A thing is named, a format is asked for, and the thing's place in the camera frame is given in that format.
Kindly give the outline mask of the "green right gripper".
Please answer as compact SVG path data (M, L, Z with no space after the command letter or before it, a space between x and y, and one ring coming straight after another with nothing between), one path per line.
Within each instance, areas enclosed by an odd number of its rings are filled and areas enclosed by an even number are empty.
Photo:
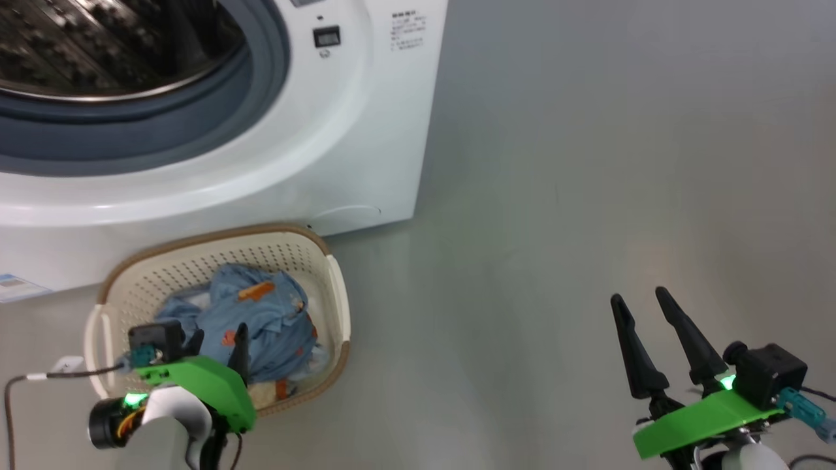
M637 424L632 434L642 460L662 458L672 469L701 468L699 453L705 447L729 443L782 420L784 413L760 410L717 380L728 366L680 304L663 286L656 298L669 325L681 343L696 386L719 386L716 392L690 405L667 396L667 377L656 369L635 330L635 318L620 294L613 294L610 307L624 362L630 393L637 400L650 398L650 417Z

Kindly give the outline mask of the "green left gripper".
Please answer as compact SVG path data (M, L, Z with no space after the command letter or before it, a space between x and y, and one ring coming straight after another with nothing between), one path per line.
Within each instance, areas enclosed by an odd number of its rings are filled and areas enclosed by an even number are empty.
M249 396L249 328L239 324L227 366L200 356L205 333L195 330L186 342L186 358L169 364L134 366L148 392L102 399L93 406L88 437L94 447L125 447L143 426L173 418L200 449L212 435L251 431L256 411Z

